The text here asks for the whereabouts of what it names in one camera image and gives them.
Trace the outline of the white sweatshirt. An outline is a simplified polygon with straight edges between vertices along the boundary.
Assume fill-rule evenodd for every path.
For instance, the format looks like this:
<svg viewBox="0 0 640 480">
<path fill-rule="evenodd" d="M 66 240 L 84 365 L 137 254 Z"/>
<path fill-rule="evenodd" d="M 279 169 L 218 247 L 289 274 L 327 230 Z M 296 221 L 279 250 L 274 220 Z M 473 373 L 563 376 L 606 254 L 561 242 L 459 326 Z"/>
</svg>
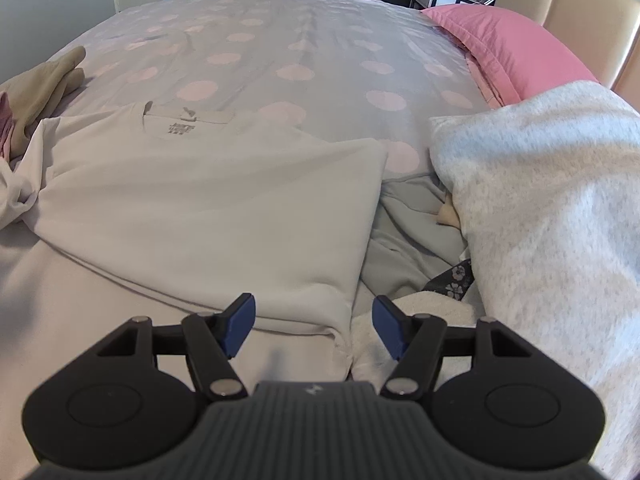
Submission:
<svg viewBox="0 0 640 480">
<path fill-rule="evenodd" d="M 1 169 L 1 474 L 35 466 L 21 410 L 126 318 L 256 299 L 247 384 L 344 379 L 383 145 L 152 103 L 47 119 Z"/>
</svg>

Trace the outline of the black floral garment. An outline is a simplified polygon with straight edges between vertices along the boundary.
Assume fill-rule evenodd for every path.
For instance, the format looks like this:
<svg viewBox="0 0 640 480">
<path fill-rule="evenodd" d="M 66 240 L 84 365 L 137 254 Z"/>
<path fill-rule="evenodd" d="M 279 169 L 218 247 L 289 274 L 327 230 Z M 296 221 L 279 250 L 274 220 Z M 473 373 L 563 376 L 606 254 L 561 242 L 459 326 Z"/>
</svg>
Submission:
<svg viewBox="0 0 640 480">
<path fill-rule="evenodd" d="M 471 260 L 466 259 L 429 280 L 423 291 L 461 301 L 474 282 Z"/>
</svg>

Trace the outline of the light grey garment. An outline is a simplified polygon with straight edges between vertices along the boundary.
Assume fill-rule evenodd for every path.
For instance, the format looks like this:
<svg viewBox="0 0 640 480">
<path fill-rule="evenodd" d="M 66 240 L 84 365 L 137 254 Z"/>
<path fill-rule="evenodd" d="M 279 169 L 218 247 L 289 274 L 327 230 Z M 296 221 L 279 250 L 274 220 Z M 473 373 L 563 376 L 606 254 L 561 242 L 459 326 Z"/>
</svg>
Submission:
<svg viewBox="0 0 640 480">
<path fill-rule="evenodd" d="M 446 191 L 434 174 L 413 174 L 382 183 L 361 281 L 390 299 L 423 292 L 435 276 L 463 261 L 459 229 L 438 221 Z"/>
</svg>

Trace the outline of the grey fleece blanket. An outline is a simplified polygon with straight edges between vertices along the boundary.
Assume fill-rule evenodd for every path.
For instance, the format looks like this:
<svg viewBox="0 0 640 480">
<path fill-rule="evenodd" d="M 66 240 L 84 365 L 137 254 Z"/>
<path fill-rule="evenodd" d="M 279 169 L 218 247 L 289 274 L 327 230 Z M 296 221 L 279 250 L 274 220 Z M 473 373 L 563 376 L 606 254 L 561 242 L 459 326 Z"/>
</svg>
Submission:
<svg viewBox="0 0 640 480">
<path fill-rule="evenodd" d="M 516 105 L 431 122 L 488 315 L 604 404 L 593 463 L 639 471 L 639 115 L 575 81 Z"/>
</svg>

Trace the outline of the polka dot bed cover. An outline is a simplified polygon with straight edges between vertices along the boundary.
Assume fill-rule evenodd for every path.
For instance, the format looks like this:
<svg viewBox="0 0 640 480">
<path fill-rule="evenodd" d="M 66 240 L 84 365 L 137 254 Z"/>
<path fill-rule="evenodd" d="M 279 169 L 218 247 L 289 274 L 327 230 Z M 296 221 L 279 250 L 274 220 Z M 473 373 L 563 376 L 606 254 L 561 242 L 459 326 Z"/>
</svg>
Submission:
<svg viewBox="0 0 640 480">
<path fill-rule="evenodd" d="M 371 0 L 170 0 L 89 30 L 90 81 L 1 167 L 1 215 L 47 197 L 337 192 L 431 177 L 436 126 L 488 111 L 425 14 Z"/>
</svg>

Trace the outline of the pink pillow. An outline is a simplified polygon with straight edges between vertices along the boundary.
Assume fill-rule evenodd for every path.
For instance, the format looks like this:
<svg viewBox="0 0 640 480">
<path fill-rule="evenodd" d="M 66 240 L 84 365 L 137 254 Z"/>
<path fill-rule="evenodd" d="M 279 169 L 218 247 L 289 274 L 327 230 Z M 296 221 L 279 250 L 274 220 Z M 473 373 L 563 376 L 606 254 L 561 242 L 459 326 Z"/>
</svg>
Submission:
<svg viewBox="0 0 640 480">
<path fill-rule="evenodd" d="M 518 104 L 563 84 L 596 76 L 558 38 L 511 10 L 447 4 L 422 11 L 457 40 L 480 93 L 492 108 Z"/>
</svg>

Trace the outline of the pink sweatshirt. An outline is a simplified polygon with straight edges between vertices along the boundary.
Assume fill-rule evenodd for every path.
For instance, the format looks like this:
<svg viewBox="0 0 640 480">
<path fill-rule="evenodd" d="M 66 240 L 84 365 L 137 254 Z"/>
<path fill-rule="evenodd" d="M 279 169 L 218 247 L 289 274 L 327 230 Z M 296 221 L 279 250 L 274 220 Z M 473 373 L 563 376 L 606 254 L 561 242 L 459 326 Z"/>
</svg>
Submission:
<svg viewBox="0 0 640 480">
<path fill-rule="evenodd" d="M 24 153 L 24 106 L 8 92 L 1 92 L 1 157 L 10 162 Z"/>
</svg>

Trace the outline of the khaki folded garment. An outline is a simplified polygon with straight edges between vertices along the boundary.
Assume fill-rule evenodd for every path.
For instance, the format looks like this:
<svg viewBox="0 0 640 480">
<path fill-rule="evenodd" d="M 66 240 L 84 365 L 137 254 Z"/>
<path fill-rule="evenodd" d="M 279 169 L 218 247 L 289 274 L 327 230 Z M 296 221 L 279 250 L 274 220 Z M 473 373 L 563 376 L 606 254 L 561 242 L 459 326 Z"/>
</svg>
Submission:
<svg viewBox="0 0 640 480">
<path fill-rule="evenodd" d="M 41 63 L 2 82 L 1 92 L 8 92 L 24 106 L 27 141 L 24 153 L 40 120 L 51 117 L 62 99 L 84 83 L 85 72 L 79 64 L 85 57 L 84 47 L 74 47 L 56 60 Z"/>
</svg>

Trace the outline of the beige padded headboard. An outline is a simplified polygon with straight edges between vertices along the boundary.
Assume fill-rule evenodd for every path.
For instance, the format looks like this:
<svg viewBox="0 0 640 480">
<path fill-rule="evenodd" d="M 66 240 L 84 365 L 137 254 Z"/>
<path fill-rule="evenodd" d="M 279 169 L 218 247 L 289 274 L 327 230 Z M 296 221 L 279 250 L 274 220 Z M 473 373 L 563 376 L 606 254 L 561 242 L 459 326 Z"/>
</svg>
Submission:
<svg viewBox="0 0 640 480">
<path fill-rule="evenodd" d="M 605 87 L 639 106 L 638 0 L 497 0 L 544 26 Z"/>
</svg>

